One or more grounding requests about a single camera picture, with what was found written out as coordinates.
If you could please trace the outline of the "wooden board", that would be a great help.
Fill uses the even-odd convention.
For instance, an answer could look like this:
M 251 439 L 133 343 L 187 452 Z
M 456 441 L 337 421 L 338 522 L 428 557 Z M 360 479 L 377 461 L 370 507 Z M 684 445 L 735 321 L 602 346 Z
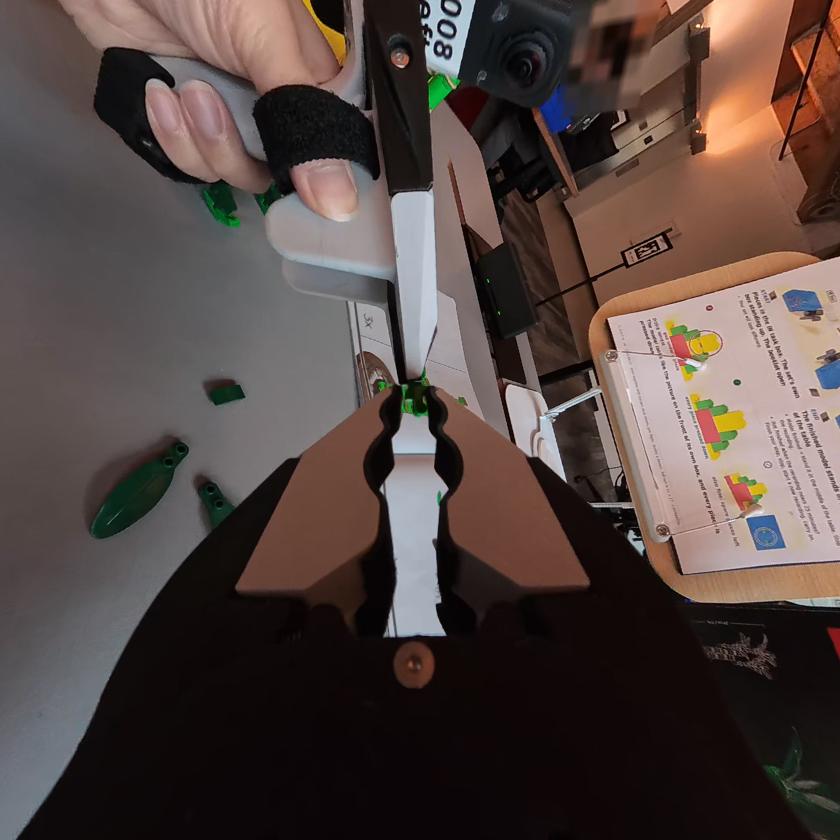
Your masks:
M 679 595 L 700 603 L 743 604 L 826 599 L 839 596 L 839 563 L 810 563 L 747 570 L 725 570 L 695 576 L 679 570 L 678 556 L 670 540 L 662 540 L 652 519 L 640 464 L 628 437 L 628 425 L 615 383 L 614 351 L 608 319 L 642 310 L 669 306 L 776 277 L 805 266 L 838 268 L 838 258 L 819 260 L 813 255 L 785 251 L 741 260 L 691 276 L 633 290 L 609 300 L 597 310 L 589 328 L 589 345 L 595 372 L 603 388 L 605 411 L 612 427 L 619 459 L 635 506 L 649 562 L 667 586 Z

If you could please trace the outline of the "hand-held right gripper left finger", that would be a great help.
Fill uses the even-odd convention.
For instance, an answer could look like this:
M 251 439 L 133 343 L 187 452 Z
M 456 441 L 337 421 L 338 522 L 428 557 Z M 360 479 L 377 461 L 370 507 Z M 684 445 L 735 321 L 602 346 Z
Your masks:
M 387 386 L 302 454 L 236 584 L 239 595 L 335 606 L 358 635 L 385 635 L 396 565 L 383 486 L 402 402 L 402 388 Z

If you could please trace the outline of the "small dark green lego leaf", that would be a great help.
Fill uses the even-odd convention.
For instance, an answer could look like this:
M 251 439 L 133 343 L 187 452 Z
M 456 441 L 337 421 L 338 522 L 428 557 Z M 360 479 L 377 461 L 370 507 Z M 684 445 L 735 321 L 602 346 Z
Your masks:
M 235 505 L 226 498 L 217 483 L 213 481 L 207 481 L 199 486 L 198 495 L 204 505 L 211 530 L 217 528 L 235 510 Z

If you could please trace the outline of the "large dark green lego leaf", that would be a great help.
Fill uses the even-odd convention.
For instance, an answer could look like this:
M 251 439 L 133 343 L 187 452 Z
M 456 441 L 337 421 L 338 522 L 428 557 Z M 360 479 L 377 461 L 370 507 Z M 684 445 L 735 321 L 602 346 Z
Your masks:
M 109 539 L 151 512 L 167 493 L 189 451 L 187 444 L 178 440 L 123 478 L 101 504 L 90 526 L 91 536 Z

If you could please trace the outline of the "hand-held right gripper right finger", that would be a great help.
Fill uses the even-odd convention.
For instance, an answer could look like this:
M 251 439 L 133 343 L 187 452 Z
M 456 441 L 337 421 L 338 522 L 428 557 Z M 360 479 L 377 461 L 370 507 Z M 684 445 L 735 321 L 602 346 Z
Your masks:
M 474 633 L 498 604 L 587 591 L 589 576 L 525 454 L 436 386 L 427 418 L 445 486 L 435 542 L 444 633 Z

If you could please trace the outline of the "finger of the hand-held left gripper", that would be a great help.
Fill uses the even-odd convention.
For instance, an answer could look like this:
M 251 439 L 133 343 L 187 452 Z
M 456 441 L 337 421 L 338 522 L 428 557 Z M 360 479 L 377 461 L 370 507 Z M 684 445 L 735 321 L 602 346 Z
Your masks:
M 438 325 L 434 191 L 395 194 L 391 210 L 396 313 L 410 382 L 425 370 Z

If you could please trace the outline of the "black lego set box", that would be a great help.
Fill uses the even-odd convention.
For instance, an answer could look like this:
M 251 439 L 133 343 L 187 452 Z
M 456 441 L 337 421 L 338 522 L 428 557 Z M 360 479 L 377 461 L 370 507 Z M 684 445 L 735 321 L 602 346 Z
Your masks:
M 814 838 L 839 838 L 838 606 L 679 606 L 765 773 Z

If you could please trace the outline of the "black charger box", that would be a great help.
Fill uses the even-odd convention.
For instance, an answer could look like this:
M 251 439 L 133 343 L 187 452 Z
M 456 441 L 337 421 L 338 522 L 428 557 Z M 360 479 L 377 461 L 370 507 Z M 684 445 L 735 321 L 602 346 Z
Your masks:
M 539 322 L 522 273 L 518 253 L 503 242 L 478 258 L 474 275 L 479 303 L 490 330 L 501 340 L 513 340 Z

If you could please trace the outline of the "printed marker tag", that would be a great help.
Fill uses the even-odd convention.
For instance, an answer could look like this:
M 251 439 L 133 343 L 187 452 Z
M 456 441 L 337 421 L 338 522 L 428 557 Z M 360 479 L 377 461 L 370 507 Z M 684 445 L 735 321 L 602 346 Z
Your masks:
M 674 233 L 675 230 L 673 227 L 668 227 L 666 230 L 650 235 L 642 241 L 625 248 L 621 252 L 623 267 L 630 269 L 657 256 L 668 253 L 674 247 L 672 241 Z

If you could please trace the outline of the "person's left hand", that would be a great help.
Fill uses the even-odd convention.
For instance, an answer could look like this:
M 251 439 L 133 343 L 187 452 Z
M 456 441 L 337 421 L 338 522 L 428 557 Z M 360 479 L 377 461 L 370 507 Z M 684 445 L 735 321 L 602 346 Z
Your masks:
M 339 75 L 327 40 L 300 1 L 60 1 L 95 48 L 201 60 L 253 83 L 258 93 L 322 86 Z M 202 80 L 179 91 L 145 86 L 153 136 L 174 167 L 200 183 L 224 181 L 249 193 L 271 182 L 249 155 L 226 104 Z

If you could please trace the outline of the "white tablet stand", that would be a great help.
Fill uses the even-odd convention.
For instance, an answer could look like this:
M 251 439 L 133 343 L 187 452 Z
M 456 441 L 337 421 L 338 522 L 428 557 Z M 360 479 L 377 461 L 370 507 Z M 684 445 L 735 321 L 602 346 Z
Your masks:
M 599 385 L 563 402 L 548 407 L 540 392 L 509 383 L 505 387 L 504 402 L 511 421 L 514 443 L 528 457 L 537 459 L 557 476 L 566 479 L 564 464 L 553 432 L 556 419 L 571 408 L 590 400 L 602 404 L 607 415 L 607 440 L 613 444 L 620 460 L 616 469 L 627 480 L 631 500 L 627 502 L 591 502 L 594 508 L 626 508 L 634 510 L 639 528 L 657 543 L 666 543 L 677 535 L 677 527 L 668 524 L 665 504 L 659 492 L 665 487 L 649 464 L 642 435 L 634 414 L 633 390 L 629 374 L 623 368 L 622 356 L 638 355 L 678 362 L 672 353 L 633 350 L 607 350 L 597 361 Z

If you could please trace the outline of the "lego instruction booklet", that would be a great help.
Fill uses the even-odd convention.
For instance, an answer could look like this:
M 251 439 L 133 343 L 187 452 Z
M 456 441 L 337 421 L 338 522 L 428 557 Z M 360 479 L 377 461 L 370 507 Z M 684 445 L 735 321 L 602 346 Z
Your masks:
M 396 383 L 396 357 L 387 310 L 350 302 L 353 351 L 362 401 Z M 461 339 L 455 301 L 437 294 L 437 331 L 424 382 L 437 386 L 480 418 Z M 436 439 L 426 416 L 410 411 L 392 440 L 394 468 L 384 484 L 395 560 L 396 583 L 387 634 L 394 637 L 444 636 L 437 614 L 440 603 L 437 556 L 438 512 L 446 485 L 434 468 Z

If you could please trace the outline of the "small bright green lego piece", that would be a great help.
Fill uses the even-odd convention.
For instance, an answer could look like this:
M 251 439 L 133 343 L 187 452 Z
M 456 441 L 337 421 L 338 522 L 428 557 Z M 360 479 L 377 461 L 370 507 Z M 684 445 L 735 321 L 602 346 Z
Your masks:
M 420 378 L 411 380 L 407 384 L 394 384 L 395 392 L 401 393 L 401 411 L 414 417 L 427 417 L 427 389 L 429 381 L 425 371 Z

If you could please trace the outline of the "printed instruction sheet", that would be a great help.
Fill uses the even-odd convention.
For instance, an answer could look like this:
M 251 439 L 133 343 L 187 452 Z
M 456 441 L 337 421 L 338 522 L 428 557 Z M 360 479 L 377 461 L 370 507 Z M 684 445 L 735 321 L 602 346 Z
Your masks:
M 838 279 L 834 258 L 607 319 L 644 514 L 682 574 L 838 561 Z

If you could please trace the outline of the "wooden shelf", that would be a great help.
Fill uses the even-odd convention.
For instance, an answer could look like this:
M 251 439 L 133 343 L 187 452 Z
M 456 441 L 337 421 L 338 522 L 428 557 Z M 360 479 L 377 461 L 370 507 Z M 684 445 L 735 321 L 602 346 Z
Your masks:
M 771 108 L 782 131 L 771 158 L 796 222 L 838 222 L 838 1 L 793 2 Z

